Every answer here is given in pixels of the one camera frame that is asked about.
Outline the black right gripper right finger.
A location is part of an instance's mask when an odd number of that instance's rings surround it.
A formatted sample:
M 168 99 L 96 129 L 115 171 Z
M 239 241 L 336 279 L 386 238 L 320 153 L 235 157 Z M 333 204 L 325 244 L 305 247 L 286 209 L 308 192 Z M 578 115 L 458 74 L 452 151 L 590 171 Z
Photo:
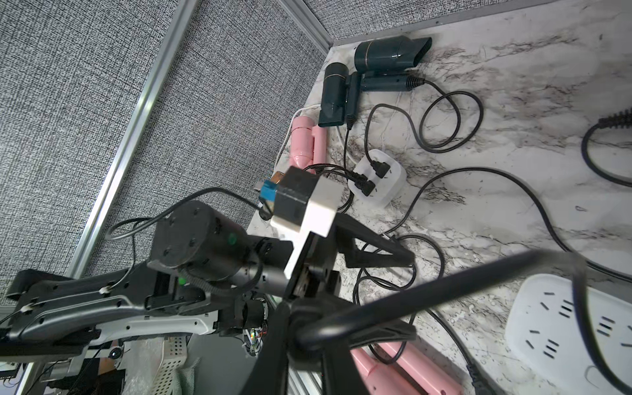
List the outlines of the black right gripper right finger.
M 334 342 L 324 346 L 322 379 L 324 394 L 370 394 L 346 342 Z

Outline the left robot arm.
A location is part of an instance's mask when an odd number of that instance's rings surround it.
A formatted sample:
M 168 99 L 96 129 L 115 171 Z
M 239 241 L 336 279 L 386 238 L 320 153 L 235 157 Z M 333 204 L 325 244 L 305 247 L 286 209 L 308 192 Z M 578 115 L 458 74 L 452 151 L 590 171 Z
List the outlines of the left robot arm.
M 342 254 L 349 268 L 405 267 L 413 253 L 345 214 L 325 235 L 289 240 L 248 235 L 209 205 L 186 202 L 159 220 L 149 258 L 128 270 L 73 280 L 34 269 L 8 290 L 16 301 L 1 331 L 1 358 L 66 360 L 115 340 L 172 334 L 235 336 L 265 328 L 261 294 L 290 299 L 332 289 Z

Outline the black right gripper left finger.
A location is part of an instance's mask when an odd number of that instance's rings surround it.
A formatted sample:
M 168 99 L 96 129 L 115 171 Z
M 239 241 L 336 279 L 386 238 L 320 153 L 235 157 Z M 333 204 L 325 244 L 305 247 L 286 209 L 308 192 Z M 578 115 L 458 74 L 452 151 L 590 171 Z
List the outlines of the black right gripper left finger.
M 274 311 L 263 349 L 240 394 L 287 394 L 289 351 L 296 342 L 294 307 L 282 302 Z

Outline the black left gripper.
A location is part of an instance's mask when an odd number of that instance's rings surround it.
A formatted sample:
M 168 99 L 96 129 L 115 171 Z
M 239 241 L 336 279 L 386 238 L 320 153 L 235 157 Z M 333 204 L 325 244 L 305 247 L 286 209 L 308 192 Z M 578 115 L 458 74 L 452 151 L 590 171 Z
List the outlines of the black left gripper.
M 290 279 L 284 299 L 316 298 L 324 292 L 338 296 L 341 276 L 334 270 L 338 252 L 344 256 L 347 268 L 406 268 L 415 262 L 413 252 L 347 214 L 335 216 L 333 230 L 327 237 L 310 232 L 303 241 L 294 243 L 286 265 Z M 403 297 L 389 296 L 366 304 L 370 306 L 367 316 L 377 315 L 380 321 L 346 337 L 347 345 L 357 348 L 378 342 L 411 341 L 415 329 L 401 320 L 403 314 L 388 322 L 383 318 L 401 313 L 403 301 Z

